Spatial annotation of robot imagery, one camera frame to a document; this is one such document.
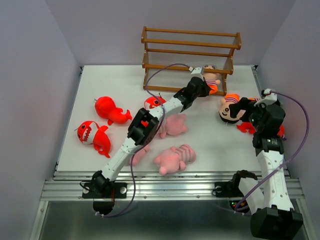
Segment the boy doll from corner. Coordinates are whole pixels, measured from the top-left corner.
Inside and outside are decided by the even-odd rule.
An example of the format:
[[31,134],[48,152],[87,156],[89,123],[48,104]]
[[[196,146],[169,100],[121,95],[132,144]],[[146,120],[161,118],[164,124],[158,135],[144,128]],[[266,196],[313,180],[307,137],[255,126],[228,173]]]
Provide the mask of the boy doll from corner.
[[219,73],[213,73],[213,72],[204,72],[203,78],[206,82],[206,84],[210,87],[210,95],[214,95],[219,88],[219,85],[221,84],[221,75]]

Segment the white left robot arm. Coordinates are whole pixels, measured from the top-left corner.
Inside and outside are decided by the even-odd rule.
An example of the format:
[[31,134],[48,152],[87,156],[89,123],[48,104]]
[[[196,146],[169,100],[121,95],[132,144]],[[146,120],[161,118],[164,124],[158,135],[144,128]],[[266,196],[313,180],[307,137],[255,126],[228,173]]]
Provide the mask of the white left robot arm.
[[124,199],[126,194],[120,193],[120,189],[127,184],[116,182],[116,179],[125,164],[154,139],[166,117],[190,108],[195,99],[207,97],[210,90],[202,75],[193,76],[187,86],[175,93],[167,102],[150,110],[139,109],[128,127],[127,136],[121,147],[102,169],[92,175],[91,180],[80,185],[87,190],[83,197],[111,199],[115,196]]

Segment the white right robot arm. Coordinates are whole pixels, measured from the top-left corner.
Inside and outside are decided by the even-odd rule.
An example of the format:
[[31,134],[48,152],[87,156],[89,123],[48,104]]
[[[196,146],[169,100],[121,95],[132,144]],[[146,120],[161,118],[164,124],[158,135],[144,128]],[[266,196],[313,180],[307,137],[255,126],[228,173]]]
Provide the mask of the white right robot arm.
[[250,211],[250,231],[256,238],[265,240],[292,240],[304,220],[290,200],[284,173],[284,146],[278,135],[286,116],[276,97],[266,96],[258,101],[241,98],[229,105],[229,116],[252,125],[252,145],[259,163],[262,179],[248,171],[238,171],[230,182],[231,192],[243,195],[234,210]]

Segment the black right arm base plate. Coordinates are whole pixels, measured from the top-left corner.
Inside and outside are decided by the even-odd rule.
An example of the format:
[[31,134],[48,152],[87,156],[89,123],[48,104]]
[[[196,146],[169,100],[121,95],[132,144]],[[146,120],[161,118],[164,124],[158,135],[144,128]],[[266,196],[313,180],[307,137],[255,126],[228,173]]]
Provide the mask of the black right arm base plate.
[[217,198],[240,198],[249,193],[252,188],[253,187],[251,185],[243,181],[238,183],[231,181],[218,181],[214,183],[214,188],[211,193]]

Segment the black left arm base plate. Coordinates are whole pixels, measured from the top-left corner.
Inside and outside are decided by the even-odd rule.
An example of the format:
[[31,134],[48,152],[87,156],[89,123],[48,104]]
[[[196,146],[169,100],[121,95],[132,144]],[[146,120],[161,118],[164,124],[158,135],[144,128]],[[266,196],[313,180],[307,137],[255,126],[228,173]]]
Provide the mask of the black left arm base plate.
[[127,183],[108,182],[100,187],[90,181],[81,181],[83,199],[125,199],[127,197]]

